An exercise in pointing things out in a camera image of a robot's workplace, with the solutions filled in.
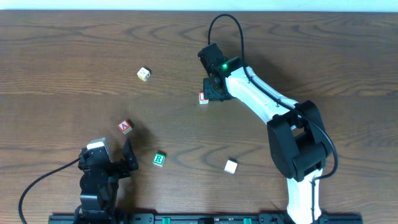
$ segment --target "black cable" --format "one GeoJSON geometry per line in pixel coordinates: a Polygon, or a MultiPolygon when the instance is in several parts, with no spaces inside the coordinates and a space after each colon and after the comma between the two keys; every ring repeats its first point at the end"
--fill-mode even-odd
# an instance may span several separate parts
{"type": "Polygon", "coordinates": [[[24,193],[22,193],[21,198],[19,199],[19,204],[18,204],[19,218],[21,219],[21,221],[22,221],[23,224],[27,224],[27,222],[26,222],[26,220],[25,220],[24,213],[22,212],[22,203],[23,203],[24,198],[25,198],[26,194],[28,193],[28,191],[29,191],[35,184],[37,184],[39,181],[41,181],[42,179],[48,177],[48,176],[51,175],[51,174],[54,174],[54,173],[60,171],[60,170],[63,170],[63,169],[65,169],[65,168],[67,168],[67,167],[69,167],[69,166],[71,166],[71,165],[74,165],[74,164],[75,164],[76,162],[78,162],[78,161],[79,161],[79,159],[75,159],[74,161],[68,163],[67,165],[65,165],[65,166],[63,166],[63,167],[60,167],[60,168],[58,168],[58,169],[56,169],[56,170],[53,170],[53,171],[51,171],[51,172],[49,172],[49,173],[47,173],[47,174],[44,174],[43,176],[41,176],[41,177],[39,177],[38,179],[36,179],[35,181],[33,181],[33,183],[31,183],[31,184],[25,189],[24,193]]]}
{"type": "Polygon", "coordinates": [[[80,209],[81,209],[81,205],[77,206],[77,208],[75,209],[75,214],[73,215],[73,224],[77,224],[77,222],[79,221],[80,209]]]}
{"type": "Polygon", "coordinates": [[[272,100],[274,100],[278,105],[283,106],[284,108],[288,109],[289,111],[291,111],[291,112],[297,114],[298,116],[300,116],[302,119],[308,121],[310,124],[314,125],[314,127],[315,127],[319,132],[321,132],[321,133],[324,135],[324,137],[326,137],[327,143],[328,143],[328,144],[330,145],[330,147],[331,147],[331,151],[332,151],[332,154],[333,154],[333,158],[334,158],[334,160],[335,160],[335,163],[334,163],[334,166],[333,166],[332,171],[331,171],[330,173],[325,174],[325,175],[322,175],[322,176],[320,176],[320,177],[315,177],[315,178],[313,178],[312,181],[311,181],[311,185],[312,185],[312,208],[311,208],[311,209],[312,209],[312,222],[315,223],[315,208],[314,208],[314,207],[315,207],[315,181],[316,181],[316,180],[320,180],[320,179],[325,179],[325,178],[331,177],[331,176],[336,172],[336,170],[337,170],[337,168],[338,168],[338,155],[337,155],[336,147],[335,147],[335,145],[333,144],[333,142],[331,141],[329,135],[328,135],[324,130],[322,130],[322,128],[321,128],[316,122],[314,122],[314,120],[310,119],[310,118],[309,118],[307,115],[305,115],[303,112],[301,112],[301,111],[299,111],[299,110],[296,110],[295,108],[292,108],[292,107],[290,107],[289,105],[283,103],[279,98],[277,98],[276,96],[274,96],[274,95],[270,94],[269,92],[263,90],[263,89],[261,88],[261,86],[259,86],[256,82],[254,82],[254,81],[252,80],[253,76],[250,76],[250,75],[248,74],[248,71],[246,70],[246,64],[244,63],[244,42],[243,42],[243,31],[242,31],[242,27],[241,27],[241,25],[239,24],[238,20],[237,20],[235,17],[233,17],[232,15],[229,15],[229,14],[221,14],[221,15],[216,16],[216,17],[213,19],[213,21],[211,22],[210,27],[209,27],[208,45],[210,45],[210,33],[211,33],[211,28],[213,27],[214,22],[215,22],[218,18],[224,17],[224,16],[232,18],[232,19],[235,21],[236,25],[238,25],[239,33],[240,33],[240,35],[241,35],[241,49],[242,49],[243,70],[244,70],[244,73],[246,74],[246,76],[247,76],[249,82],[252,82],[252,83],[254,84],[254,86],[256,86],[259,90],[261,90],[261,91],[262,91],[265,95],[267,95],[269,98],[271,98],[272,100]]]}

